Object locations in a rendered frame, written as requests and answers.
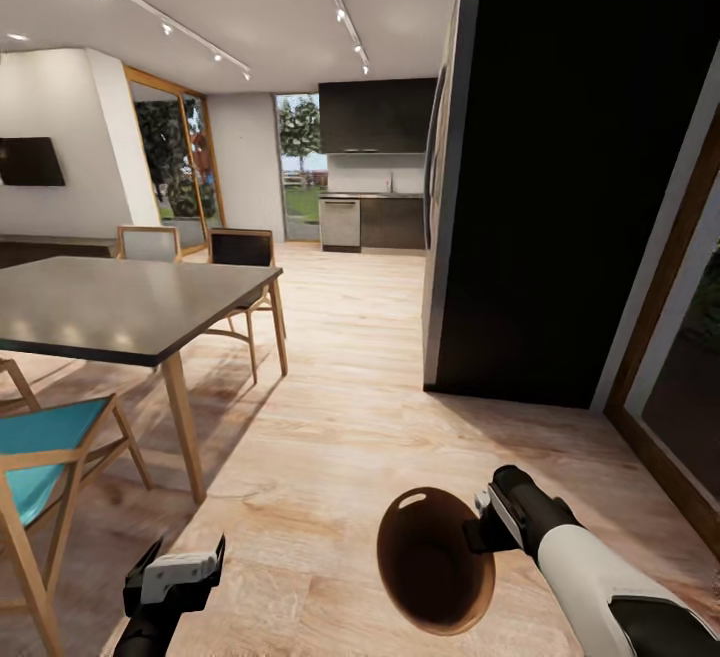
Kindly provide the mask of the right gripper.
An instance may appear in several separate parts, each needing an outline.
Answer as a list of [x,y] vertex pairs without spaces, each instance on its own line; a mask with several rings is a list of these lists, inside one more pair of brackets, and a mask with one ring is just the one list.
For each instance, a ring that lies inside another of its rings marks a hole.
[[491,526],[486,511],[477,520],[464,521],[462,527],[473,554],[481,555],[519,549],[519,544],[513,537],[499,534]]

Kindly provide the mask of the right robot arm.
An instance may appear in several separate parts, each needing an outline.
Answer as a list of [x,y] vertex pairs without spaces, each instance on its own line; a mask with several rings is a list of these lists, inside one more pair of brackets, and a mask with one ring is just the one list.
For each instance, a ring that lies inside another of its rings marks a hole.
[[514,465],[474,490],[463,522],[473,554],[533,557],[586,657],[720,657],[720,636],[689,606],[620,559]]

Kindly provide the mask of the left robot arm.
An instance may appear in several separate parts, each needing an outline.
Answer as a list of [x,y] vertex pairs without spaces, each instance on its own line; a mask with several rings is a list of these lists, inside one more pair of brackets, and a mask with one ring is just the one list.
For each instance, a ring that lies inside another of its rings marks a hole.
[[162,540],[125,577],[125,614],[131,617],[113,657],[165,657],[181,614],[204,610],[220,584],[225,536],[215,552],[156,558]]

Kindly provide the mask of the trash can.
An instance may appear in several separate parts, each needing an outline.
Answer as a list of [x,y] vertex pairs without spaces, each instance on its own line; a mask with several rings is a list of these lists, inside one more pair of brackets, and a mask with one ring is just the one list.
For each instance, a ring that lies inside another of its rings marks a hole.
[[[423,498],[402,505],[414,496]],[[470,630],[492,603],[494,553],[473,554],[462,527],[478,518],[461,498],[433,487],[403,492],[381,518],[375,548],[383,588],[399,614],[430,635]]]

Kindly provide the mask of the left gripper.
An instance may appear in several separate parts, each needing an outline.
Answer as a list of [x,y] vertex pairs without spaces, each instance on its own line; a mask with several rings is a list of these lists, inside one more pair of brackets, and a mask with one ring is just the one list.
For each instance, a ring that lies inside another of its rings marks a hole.
[[165,657],[181,614],[204,610],[211,588],[220,584],[225,542],[226,538],[223,535],[215,551],[219,560],[212,575],[196,583],[172,585],[162,603],[143,604],[141,595],[144,571],[148,564],[155,560],[162,540],[154,543],[125,577],[123,590],[125,614],[126,617],[131,617],[131,620],[116,648],[130,638],[145,637],[158,643]]

